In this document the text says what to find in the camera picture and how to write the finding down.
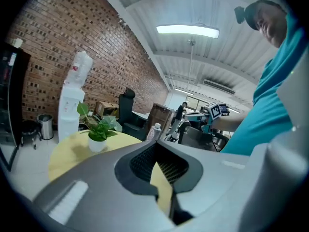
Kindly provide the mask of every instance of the teal t-shirt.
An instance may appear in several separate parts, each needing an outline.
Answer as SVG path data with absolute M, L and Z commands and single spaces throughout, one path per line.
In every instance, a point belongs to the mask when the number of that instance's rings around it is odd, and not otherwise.
M 286 16 L 287 34 L 276 56 L 264 68 L 253 95 L 253 109 L 222 152 L 249 156 L 253 148 L 290 130 L 292 123 L 276 91 L 291 73 L 308 45 L 305 31 L 293 14 Z

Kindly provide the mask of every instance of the ceiling light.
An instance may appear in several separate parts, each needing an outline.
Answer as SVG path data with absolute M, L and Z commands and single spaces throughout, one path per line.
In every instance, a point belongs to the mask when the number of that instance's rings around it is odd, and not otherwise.
M 234 109 L 232 109 L 232 108 L 228 108 L 229 110 L 231 110 L 231 111 L 233 111 L 233 112 L 235 112 L 235 113 L 238 113 L 238 114 L 240 114 L 240 112 L 239 111 L 236 111 L 236 110 L 234 110 Z
M 186 91 L 183 91 L 183 90 L 180 90 L 180 89 L 175 89 L 175 90 L 177 90 L 177 91 L 180 91 L 180 92 L 183 92 L 183 93 L 186 93 L 186 94 L 188 94 L 188 95 L 194 95 L 194 94 L 191 94 L 191 93 L 189 93 L 189 92 L 186 92 Z
M 219 36 L 218 29 L 194 25 L 164 25 L 157 26 L 156 29 L 159 33 L 188 33 L 208 36 L 215 39 L 217 39 Z

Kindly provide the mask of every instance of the round table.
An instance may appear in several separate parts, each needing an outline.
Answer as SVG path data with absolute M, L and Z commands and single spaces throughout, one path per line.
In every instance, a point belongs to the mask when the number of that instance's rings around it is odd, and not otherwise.
M 114 149 L 140 143 L 141 140 L 127 134 L 118 135 L 106 140 L 107 147 L 99 153 L 92 152 L 88 147 L 88 133 L 79 131 L 63 139 L 53 150 L 48 165 L 50 181 L 58 178 L 83 160 Z
M 54 148 L 50 157 L 48 165 L 48 176 L 50 181 L 63 175 L 88 157 L 141 142 L 139 139 L 130 135 L 117 131 L 116 133 L 118 135 L 109 137 L 106 140 L 107 147 L 99 153 L 94 153 L 89 149 L 88 133 L 85 133 L 85 131 L 76 132 L 63 139 Z M 157 203 L 161 210 L 168 215 L 172 187 L 157 163 L 154 165 L 150 184 L 158 188 L 159 198 Z

